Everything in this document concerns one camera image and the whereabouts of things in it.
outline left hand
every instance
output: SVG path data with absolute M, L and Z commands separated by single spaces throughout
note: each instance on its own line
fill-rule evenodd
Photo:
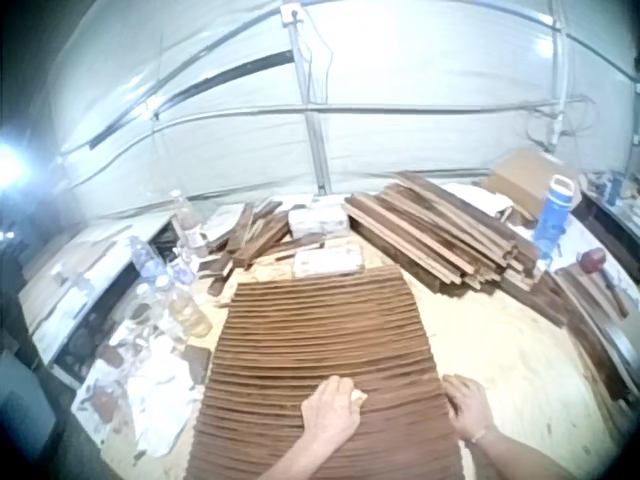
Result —
M 304 435 L 316 448 L 332 454 L 360 425 L 360 407 L 351 400 L 353 380 L 332 376 L 302 402 Z

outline blue water bottle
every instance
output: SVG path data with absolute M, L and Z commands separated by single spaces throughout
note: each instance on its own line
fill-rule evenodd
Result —
M 533 243 L 540 249 L 543 260 L 552 258 L 553 250 L 565 231 L 575 188 L 573 181 L 561 175 L 554 175 L 551 179 L 538 226 L 533 232 Z

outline hand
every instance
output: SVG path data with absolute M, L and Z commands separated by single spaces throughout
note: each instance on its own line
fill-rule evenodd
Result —
M 351 400 L 353 380 L 332 376 L 302 402 L 304 435 L 316 448 L 331 455 L 360 425 L 360 407 Z
M 484 387 L 461 375 L 442 377 L 449 399 L 449 418 L 462 440 L 469 441 L 494 426 Z

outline wall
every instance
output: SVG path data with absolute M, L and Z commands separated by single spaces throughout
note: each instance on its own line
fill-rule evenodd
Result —
M 98 0 L 49 75 L 47 98 L 58 145 L 65 150 L 90 138 L 186 57 L 277 5 Z M 315 54 L 314 85 L 321 91 L 326 87 L 333 105 L 492 106 L 556 97 L 554 34 L 495 8 L 500 5 L 552 13 L 546 0 L 351 0 L 309 7 L 322 37 L 302 39 L 305 51 Z M 635 35 L 627 2 L 565 0 L 564 5 L 571 34 L 633 71 Z M 563 128 L 569 135 L 561 138 L 557 155 L 583 169 L 622 168 L 633 129 L 633 85 L 585 46 L 569 45 L 569 96 L 585 95 L 589 101 L 568 108 Z M 287 31 L 278 16 L 272 17 L 199 61 L 159 96 L 288 48 Z M 142 115 L 96 149 L 65 158 L 68 186 L 90 217 L 162 201 L 174 188 L 188 195 L 234 193 L 234 199 L 313 192 L 314 169 L 300 114 L 163 129 L 221 109 L 299 102 L 293 65 L 228 83 L 160 120 Z M 378 178 L 381 174 L 401 169 L 491 168 L 515 149 L 532 145 L 528 135 L 544 140 L 549 125 L 531 111 L 322 115 L 334 191 L 378 188 L 386 181 Z M 153 129 L 162 131 L 149 135 Z

